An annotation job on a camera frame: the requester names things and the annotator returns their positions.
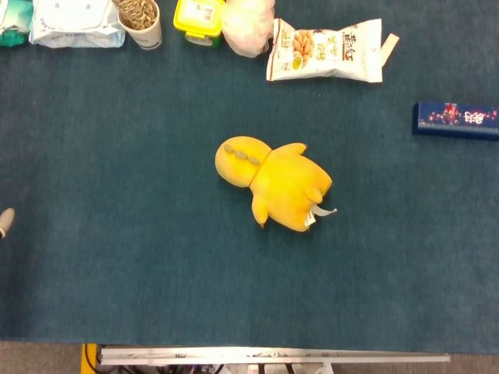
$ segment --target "white package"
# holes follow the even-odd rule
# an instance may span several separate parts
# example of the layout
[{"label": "white package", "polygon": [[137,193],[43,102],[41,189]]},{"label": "white package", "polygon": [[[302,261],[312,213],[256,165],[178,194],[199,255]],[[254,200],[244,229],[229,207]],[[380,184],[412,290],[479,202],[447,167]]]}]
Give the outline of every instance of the white package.
[{"label": "white package", "polygon": [[295,30],[282,19],[276,19],[267,80],[314,76],[382,82],[381,19],[339,31]]},{"label": "white package", "polygon": [[29,41],[50,48],[121,47],[125,31],[111,0],[34,0]]},{"label": "white package", "polygon": [[7,12],[7,2],[8,0],[0,0],[0,25],[2,25],[3,17],[5,17],[5,13]]}]

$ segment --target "nut picture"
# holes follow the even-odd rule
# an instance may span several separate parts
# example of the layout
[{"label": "nut picture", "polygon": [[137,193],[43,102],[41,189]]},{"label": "nut picture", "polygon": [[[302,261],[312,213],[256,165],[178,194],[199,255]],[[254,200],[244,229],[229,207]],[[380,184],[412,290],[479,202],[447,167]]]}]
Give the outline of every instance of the nut picture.
[{"label": "nut picture", "polygon": [[304,68],[308,60],[313,56],[312,31],[300,30],[297,32],[295,34],[295,39],[293,39],[293,50],[293,56],[297,56],[297,53],[301,55],[301,67]]}]

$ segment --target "stuffed toy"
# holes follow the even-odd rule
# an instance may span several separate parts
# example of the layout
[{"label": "stuffed toy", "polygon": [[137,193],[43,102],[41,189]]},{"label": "stuffed toy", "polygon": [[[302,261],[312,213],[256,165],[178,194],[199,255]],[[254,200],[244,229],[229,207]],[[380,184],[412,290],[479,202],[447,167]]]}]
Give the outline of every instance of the stuffed toy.
[{"label": "stuffed toy", "polygon": [[314,214],[337,210],[317,206],[333,181],[317,164],[302,156],[306,145],[292,143],[272,150],[264,142],[237,136],[223,142],[215,155],[218,174],[253,193],[255,220],[264,226],[270,217],[287,228],[306,231]]}]

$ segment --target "white tag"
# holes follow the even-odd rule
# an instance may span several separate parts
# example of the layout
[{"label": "white tag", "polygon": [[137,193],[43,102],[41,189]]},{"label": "white tag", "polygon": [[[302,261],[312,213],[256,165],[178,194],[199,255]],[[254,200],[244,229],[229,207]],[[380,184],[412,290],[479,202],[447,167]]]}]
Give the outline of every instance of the white tag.
[{"label": "white tag", "polygon": [[388,57],[390,57],[398,39],[399,37],[397,35],[388,35],[387,40],[383,43],[383,47],[381,47],[381,66],[384,66],[384,64],[387,63]]},{"label": "white tag", "polygon": [[325,210],[325,209],[319,208],[317,205],[314,205],[314,206],[312,206],[312,209],[310,209],[310,212],[313,214],[316,214],[319,217],[326,217],[329,214],[337,213],[338,209]]},{"label": "white tag", "polygon": [[316,222],[315,217],[313,216],[316,214],[319,217],[326,217],[330,214],[337,213],[338,209],[333,209],[333,210],[325,210],[322,208],[319,208],[317,205],[313,205],[312,208],[310,208],[310,212],[306,215],[305,218],[305,227],[308,228],[311,224],[314,224]]},{"label": "white tag", "polygon": [[307,214],[305,218],[305,227],[308,228],[311,224],[315,223],[315,217],[313,216],[312,210]]},{"label": "white tag", "polygon": [[191,43],[204,45],[207,47],[211,47],[211,45],[213,44],[213,41],[209,37],[204,37],[203,39],[201,39],[200,37],[191,37],[190,35],[186,35],[186,39]]}]

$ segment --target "white paper strip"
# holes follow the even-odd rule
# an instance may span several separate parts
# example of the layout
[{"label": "white paper strip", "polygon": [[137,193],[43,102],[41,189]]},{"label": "white paper strip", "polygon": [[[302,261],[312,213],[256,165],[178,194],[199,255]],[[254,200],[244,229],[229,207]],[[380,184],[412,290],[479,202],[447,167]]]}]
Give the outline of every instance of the white paper strip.
[{"label": "white paper strip", "polygon": [[384,42],[383,47],[381,47],[381,66],[387,63],[388,57],[390,57],[393,48],[398,42],[399,37],[394,34],[390,34],[387,40]]}]

